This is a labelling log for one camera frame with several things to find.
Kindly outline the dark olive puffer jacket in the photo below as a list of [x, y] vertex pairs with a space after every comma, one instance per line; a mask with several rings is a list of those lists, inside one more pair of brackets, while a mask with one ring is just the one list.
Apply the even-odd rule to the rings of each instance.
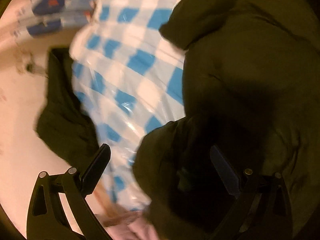
[[282, 175], [293, 238], [319, 239], [319, 0], [180, 0], [161, 36], [184, 51], [185, 117], [148, 133], [133, 174], [161, 239], [211, 239], [239, 172]]

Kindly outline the pink garment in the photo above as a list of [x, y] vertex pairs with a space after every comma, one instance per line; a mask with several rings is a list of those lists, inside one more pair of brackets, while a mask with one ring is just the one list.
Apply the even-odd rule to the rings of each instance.
[[159, 236], [142, 211], [129, 211], [114, 218], [103, 218], [102, 226], [115, 240], [158, 240]]

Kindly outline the blue white checkered bed cover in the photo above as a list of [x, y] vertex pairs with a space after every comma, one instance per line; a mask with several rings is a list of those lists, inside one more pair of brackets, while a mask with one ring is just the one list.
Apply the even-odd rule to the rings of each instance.
[[99, 144], [111, 148], [103, 189], [128, 210], [149, 199], [132, 165], [142, 138], [184, 117], [184, 54], [161, 37], [179, 0], [95, 0], [90, 24], [74, 38], [73, 89], [92, 119]]

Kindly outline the whale print curtain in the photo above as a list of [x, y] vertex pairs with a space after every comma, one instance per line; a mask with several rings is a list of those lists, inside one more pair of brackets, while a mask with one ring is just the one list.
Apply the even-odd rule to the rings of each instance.
[[16, 12], [10, 34], [17, 40], [86, 25], [95, 0], [27, 0]]

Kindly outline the black jacket by wall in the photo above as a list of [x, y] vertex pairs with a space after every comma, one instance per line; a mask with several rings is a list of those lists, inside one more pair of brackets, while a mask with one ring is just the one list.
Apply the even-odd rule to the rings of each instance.
[[72, 88], [68, 48], [48, 53], [47, 104], [36, 125], [39, 138], [72, 167], [80, 168], [99, 149], [95, 126]]

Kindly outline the white wall socket with charger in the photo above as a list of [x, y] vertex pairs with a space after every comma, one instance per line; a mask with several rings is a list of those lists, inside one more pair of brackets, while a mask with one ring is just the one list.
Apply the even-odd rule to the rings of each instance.
[[15, 54], [16, 70], [18, 74], [31, 74], [47, 77], [47, 70], [43, 66], [37, 64], [33, 53], [29, 51], [17, 50]]

